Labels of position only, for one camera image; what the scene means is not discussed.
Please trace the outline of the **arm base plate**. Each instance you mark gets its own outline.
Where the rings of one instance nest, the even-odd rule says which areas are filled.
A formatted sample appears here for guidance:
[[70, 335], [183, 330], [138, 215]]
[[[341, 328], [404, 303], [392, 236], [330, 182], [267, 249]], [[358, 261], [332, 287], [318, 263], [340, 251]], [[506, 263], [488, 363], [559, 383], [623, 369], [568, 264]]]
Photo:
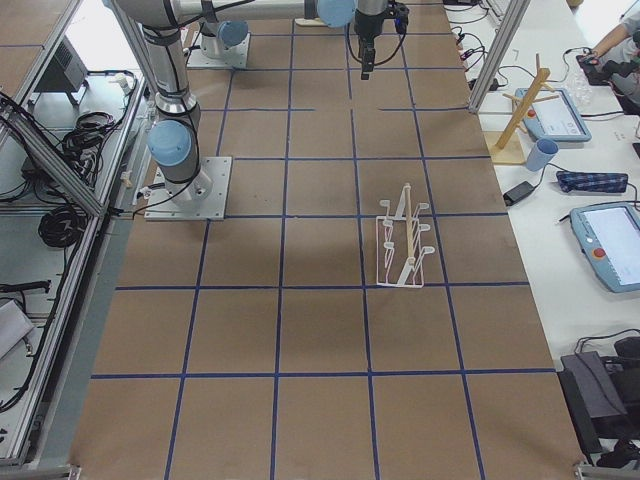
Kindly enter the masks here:
[[152, 206], [143, 211], [145, 219], [150, 221], [223, 220], [231, 170], [231, 157], [202, 157], [199, 175], [185, 191], [172, 198], [181, 186], [166, 183], [164, 174], [157, 167], [154, 180], [164, 183], [164, 186], [151, 192], [149, 202]]
[[199, 36], [193, 41], [187, 60], [188, 69], [244, 70], [247, 68], [250, 37], [228, 47], [217, 37]]

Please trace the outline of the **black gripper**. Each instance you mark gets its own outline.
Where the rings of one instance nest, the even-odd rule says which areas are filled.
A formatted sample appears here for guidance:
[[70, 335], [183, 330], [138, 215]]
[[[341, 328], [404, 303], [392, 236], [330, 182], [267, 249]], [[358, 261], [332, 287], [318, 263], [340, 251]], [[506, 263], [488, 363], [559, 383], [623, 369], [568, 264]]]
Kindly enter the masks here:
[[359, 40], [359, 58], [361, 60], [361, 80], [368, 80], [373, 72], [376, 49], [375, 38], [382, 32], [381, 22], [360, 22], [355, 25]]

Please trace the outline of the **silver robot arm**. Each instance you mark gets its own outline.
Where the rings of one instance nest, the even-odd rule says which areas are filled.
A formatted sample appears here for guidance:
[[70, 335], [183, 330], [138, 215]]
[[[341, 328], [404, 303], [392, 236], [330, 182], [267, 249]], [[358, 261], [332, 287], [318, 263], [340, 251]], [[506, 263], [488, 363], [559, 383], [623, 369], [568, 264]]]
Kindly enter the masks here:
[[210, 59], [228, 54], [240, 54], [249, 39], [246, 21], [201, 22], [201, 50]]
[[149, 43], [158, 108], [201, 111], [203, 152], [233, 158], [232, 216], [347, 216], [394, 185], [392, 162], [376, 157], [377, 57], [355, 34], [305, 35], [290, 19], [266, 20], [247, 37], [247, 67], [230, 70], [188, 68]]

